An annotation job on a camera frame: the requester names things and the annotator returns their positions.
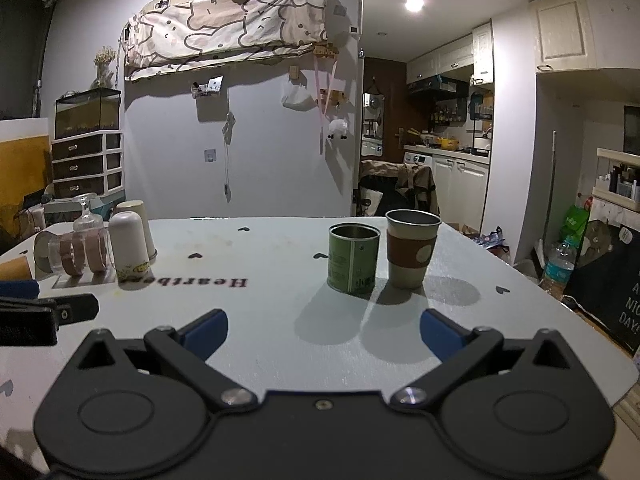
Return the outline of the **paper cup with brown sleeve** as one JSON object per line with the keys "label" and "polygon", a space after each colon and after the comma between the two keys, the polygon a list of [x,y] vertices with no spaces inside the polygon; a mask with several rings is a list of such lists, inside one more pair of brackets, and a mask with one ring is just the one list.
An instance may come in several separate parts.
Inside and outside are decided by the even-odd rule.
{"label": "paper cup with brown sleeve", "polygon": [[437,214],[393,209],[386,214],[388,279],[400,289],[422,286],[442,224]]}

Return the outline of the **green tin can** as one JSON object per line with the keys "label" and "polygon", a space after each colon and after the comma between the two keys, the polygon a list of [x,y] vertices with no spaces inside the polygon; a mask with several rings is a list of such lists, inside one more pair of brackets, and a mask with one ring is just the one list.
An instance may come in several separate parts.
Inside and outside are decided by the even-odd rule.
{"label": "green tin can", "polygon": [[329,228],[328,285],[349,295],[372,292],[378,267],[381,231],[362,223]]}

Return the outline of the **wooden cylinder cup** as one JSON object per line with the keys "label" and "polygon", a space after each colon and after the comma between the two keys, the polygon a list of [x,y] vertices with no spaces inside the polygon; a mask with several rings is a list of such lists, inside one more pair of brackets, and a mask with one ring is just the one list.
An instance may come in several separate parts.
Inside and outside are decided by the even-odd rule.
{"label": "wooden cylinder cup", "polygon": [[0,263],[0,281],[29,281],[31,279],[32,271],[24,255]]}

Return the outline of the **steel cup lying sideways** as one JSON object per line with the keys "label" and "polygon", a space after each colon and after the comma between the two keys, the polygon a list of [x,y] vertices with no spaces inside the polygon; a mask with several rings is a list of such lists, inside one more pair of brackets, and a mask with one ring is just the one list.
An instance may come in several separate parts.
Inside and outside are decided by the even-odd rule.
{"label": "steel cup lying sideways", "polygon": [[50,231],[40,231],[36,234],[34,240],[35,267],[44,274],[52,274],[52,266],[49,258],[49,244],[52,240],[57,240],[58,236]]}

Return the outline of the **white ceramic cup upside down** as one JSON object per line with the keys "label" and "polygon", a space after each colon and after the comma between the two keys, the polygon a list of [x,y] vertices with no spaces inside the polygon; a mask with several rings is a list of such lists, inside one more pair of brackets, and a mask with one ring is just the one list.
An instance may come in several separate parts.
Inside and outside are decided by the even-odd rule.
{"label": "white ceramic cup upside down", "polygon": [[150,270],[138,217],[116,212],[108,222],[114,265],[119,281],[143,278]]}

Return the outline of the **beige paper cup upside down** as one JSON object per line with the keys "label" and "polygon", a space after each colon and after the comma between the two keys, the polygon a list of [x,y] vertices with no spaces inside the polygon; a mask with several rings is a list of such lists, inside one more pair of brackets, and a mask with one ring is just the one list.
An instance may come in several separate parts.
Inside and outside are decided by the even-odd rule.
{"label": "beige paper cup upside down", "polygon": [[124,202],[121,202],[116,206],[116,211],[132,212],[138,217],[140,232],[143,235],[148,261],[149,263],[154,263],[157,257],[157,248],[152,237],[145,202],[143,200],[125,200]]}

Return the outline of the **clear glass with brown bands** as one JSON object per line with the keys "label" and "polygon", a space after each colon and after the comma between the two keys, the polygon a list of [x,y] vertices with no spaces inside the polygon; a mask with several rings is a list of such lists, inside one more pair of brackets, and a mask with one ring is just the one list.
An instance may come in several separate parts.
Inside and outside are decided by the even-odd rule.
{"label": "clear glass with brown bands", "polygon": [[55,274],[70,278],[81,278],[87,273],[107,274],[113,266],[105,228],[55,235],[48,243],[48,257]]}

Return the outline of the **clear stemmed glass dish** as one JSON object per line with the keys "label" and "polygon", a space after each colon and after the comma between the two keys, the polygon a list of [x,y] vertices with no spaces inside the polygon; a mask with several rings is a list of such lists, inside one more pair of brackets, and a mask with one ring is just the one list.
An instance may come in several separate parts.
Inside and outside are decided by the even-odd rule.
{"label": "clear stemmed glass dish", "polygon": [[80,194],[73,198],[73,201],[81,206],[81,215],[73,222],[73,230],[76,233],[103,228],[103,218],[90,208],[91,202],[95,199],[96,193]]}

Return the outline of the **plastic water bottle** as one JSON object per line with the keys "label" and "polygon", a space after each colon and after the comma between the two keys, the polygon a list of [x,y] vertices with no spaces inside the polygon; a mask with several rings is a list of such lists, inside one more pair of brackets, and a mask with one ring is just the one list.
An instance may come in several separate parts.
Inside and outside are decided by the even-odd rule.
{"label": "plastic water bottle", "polygon": [[560,300],[573,273],[576,260],[576,245],[571,237],[557,244],[550,252],[540,287],[555,299]]}

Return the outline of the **white drawer unit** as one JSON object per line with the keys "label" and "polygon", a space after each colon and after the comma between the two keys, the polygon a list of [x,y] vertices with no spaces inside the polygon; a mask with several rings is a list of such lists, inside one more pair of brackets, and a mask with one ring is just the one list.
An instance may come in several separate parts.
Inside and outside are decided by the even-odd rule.
{"label": "white drawer unit", "polygon": [[119,130],[96,130],[51,144],[54,196],[67,200],[94,193],[103,197],[124,189],[124,148]]}

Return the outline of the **white kitchen cabinets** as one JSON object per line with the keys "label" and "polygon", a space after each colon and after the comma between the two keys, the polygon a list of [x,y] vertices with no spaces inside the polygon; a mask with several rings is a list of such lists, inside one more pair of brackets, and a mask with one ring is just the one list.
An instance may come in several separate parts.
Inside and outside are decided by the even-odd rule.
{"label": "white kitchen cabinets", "polygon": [[442,220],[480,232],[488,188],[488,157],[406,145],[404,162],[431,168]]}

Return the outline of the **chair with brown jacket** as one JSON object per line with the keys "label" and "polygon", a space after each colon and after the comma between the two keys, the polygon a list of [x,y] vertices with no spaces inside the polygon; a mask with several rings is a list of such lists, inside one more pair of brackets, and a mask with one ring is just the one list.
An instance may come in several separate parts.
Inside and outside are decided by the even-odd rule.
{"label": "chair with brown jacket", "polygon": [[440,214],[433,171],[413,162],[363,160],[352,198],[359,217],[384,217],[393,209]]}

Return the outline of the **glass fish tank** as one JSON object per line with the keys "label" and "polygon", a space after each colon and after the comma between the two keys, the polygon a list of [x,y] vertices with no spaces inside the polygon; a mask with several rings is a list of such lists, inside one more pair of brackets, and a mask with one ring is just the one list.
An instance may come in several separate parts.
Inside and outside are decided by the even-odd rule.
{"label": "glass fish tank", "polygon": [[122,92],[109,88],[94,88],[62,96],[54,104],[54,138],[119,129],[119,109]]}

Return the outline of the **white plush sheep toy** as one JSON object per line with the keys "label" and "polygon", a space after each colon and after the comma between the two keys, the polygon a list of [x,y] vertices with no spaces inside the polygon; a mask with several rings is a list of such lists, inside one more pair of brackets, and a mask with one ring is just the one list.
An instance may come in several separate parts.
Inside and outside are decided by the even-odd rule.
{"label": "white plush sheep toy", "polygon": [[331,141],[347,140],[349,136],[349,123],[346,119],[336,118],[330,121],[328,139]]}

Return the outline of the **patterned fabric canopy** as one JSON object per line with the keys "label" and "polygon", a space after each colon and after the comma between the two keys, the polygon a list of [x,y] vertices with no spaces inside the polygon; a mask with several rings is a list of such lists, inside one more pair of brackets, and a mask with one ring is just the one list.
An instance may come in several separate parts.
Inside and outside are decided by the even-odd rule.
{"label": "patterned fabric canopy", "polygon": [[125,79],[299,58],[326,40],[326,0],[152,0],[122,30]]}

